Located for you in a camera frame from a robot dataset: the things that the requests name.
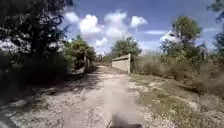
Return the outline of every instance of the tree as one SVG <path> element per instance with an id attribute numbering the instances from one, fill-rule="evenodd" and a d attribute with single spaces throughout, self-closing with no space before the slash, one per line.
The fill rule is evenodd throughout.
<path id="1" fill-rule="evenodd" d="M 0 40 L 9 40 L 18 47 L 18 53 L 28 56 L 57 51 L 57 47 L 51 46 L 57 46 L 65 36 L 65 29 L 59 28 L 64 7 L 64 0 L 32 1 L 23 13 L 4 17 L 0 24 Z"/>
<path id="2" fill-rule="evenodd" d="M 81 36 L 77 36 L 72 42 L 65 45 L 65 57 L 69 61 L 72 70 L 79 69 L 84 66 L 84 56 L 93 61 L 95 59 L 95 50 L 90 47 Z"/>
<path id="3" fill-rule="evenodd" d="M 172 31 L 178 42 L 164 41 L 161 46 L 168 59 L 172 58 L 178 63 L 198 66 L 198 62 L 204 60 L 206 46 L 205 44 L 195 45 L 195 40 L 201 35 L 201 28 L 197 22 L 187 16 L 180 16 L 172 23 Z"/>
<path id="4" fill-rule="evenodd" d="M 224 1 L 223 0 L 215 0 L 215 2 L 208 7 L 212 11 L 219 13 L 220 15 L 217 17 L 218 21 L 221 21 L 224 18 Z M 215 37 L 215 58 L 219 61 L 219 63 L 224 64 L 224 30 L 217 34 Z"/>
<path id="5" fill-rule="evenodd" d="M 0 23 L 7 16 L 15 16 L 18 14 L 24 14 L 27 7 L 34 1 L 41 2 L 43 0 L 1 0 L 0 1 Z M 72 0 L 52 0 L 52 2 L 62 3 L 66 6 L 73 6 Z"/>
<path id="6" fill-rule="evenodd" d="M 138 46 L 138 42 L 132 37 L 127 39 L 122 39 L 116 41 L 114 47 L 112 47 L 112 56 L 113 58 L 119 57 L 122 55 L 132 54 L 133 57 L 137 57 L 141 53 L 141 49 Z"/>
<path id="7" fill-rule="evenodd" d="M 187 16 L 178 17 L 172 27 L 183 47 L 194 46 L 195 39 L 201 35 L 201 28 L 197 22 Z"/>
<path id="8" fill-rule="evenodd" d="M 223 0 L 214 0 L 207 9 L 211 9 L 214 12 L 219 13 L 220 15 L 217 17 L 217 20 L 222 20 L 224 18 L 224 1 Z"/>

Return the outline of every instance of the sky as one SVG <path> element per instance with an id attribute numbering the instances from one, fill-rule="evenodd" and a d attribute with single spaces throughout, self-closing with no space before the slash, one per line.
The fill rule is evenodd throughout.
<path id="1" fill-rule="evenodd" d="M 159 51 L 172 22 L 189 16 L 203 29 L 197 40 L 213 48 L 221 31 L 217 14 L 206 10 L 214 0 L 76 0 L 76 7 L 64 14 L 69 25 L 67 39 L 81 35 L 98 54 L 109 52 L 116 40 L 132 36 L 143 50 Z"/>

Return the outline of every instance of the sandy path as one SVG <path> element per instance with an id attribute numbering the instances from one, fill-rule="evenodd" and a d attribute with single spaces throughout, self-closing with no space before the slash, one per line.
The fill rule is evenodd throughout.
<path id="1" fill-rule="evenodd" d="M 142 114 L 135 103 L 137 92 L 129 90 L 134 83 L 127 74 L 99 66 L 83 79 L 67 84 L 66 92 L 41 96 L 37 106 L 42 109 L 5 113 L 21 128 L 105 128 L 112 115 L 143 126 L 145 120 L 152 120 L 150 113 Z"/>

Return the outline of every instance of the fence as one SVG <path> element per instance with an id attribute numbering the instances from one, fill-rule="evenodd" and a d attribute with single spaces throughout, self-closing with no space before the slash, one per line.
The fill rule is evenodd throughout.
<path id="1" fill-rule="evenodd" d="M 131 54 L 112 59 L 112 67 L 131 73 Z"/>

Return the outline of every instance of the dirt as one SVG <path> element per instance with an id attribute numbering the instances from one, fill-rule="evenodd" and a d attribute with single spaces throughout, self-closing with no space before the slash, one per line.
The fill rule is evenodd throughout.
<path id="1" fill-rule="evenodd" d="M 17 101 L 2 112 L 21 128 L 105 128 L 113 115 L 144 127 L 175 127 L 168 119 L 153 118 L 148 108 L 136 103 L 135 84 L 118 70 L 99 66 L 66 86 L 66 91 L 52 88 L 41 94 L 35 106 L 28 105 L 29 111 L 19 107 L 26 103 Z"/>
<path id="2" fill-rule="evenodd" d="M 138 85 L 139 102 L 153 116 L 168 118 L 180 128 L 223 128 L 224 101 L 212 94 L 198 94 L 181 82 L 156 76 L 131 75 Z"/>

